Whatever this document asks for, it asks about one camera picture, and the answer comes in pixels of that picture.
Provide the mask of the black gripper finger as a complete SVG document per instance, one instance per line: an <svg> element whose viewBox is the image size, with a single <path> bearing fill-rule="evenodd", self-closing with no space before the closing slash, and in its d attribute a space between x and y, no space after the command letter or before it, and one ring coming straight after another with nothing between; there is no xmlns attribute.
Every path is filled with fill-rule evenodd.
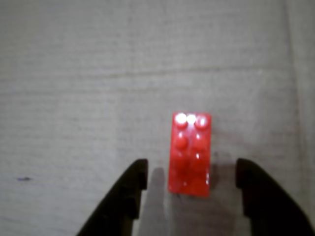
<svg viewBox="0 0 315 236"><path fill-rule="evenodd" d="M147 159L135 160L100 201L79 236L130 236L139 218L141 194L148 186Z"/></svg>
<svg viewBox="0 0 315 236"><path fill-rule="evenodd" d="M313 236L315 230L299 205L259 165L236 162L236 187L242 191L243 213L252 236Z"/></svg>

